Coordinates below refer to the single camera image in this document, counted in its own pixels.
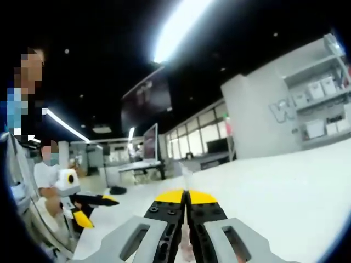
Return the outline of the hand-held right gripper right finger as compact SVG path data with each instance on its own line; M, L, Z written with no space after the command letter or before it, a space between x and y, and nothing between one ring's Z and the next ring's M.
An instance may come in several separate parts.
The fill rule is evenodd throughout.
M189 238L196 262L285 262L268 240L237 218L228 218L208 193L188 190Z

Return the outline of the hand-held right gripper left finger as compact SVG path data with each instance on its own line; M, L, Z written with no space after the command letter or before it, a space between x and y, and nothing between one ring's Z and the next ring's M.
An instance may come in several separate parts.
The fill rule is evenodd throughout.
M101 240L98 250L73 262L175 262L184 222L184 190L157 196L144 216L133 216Z

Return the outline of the person's left hand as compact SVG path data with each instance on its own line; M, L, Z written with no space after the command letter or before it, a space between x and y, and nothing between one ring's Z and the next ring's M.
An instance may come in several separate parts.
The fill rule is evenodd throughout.
M45 206L52 217L56 217L63 212L61 197L55 188L42 188L41 194L46 199Z

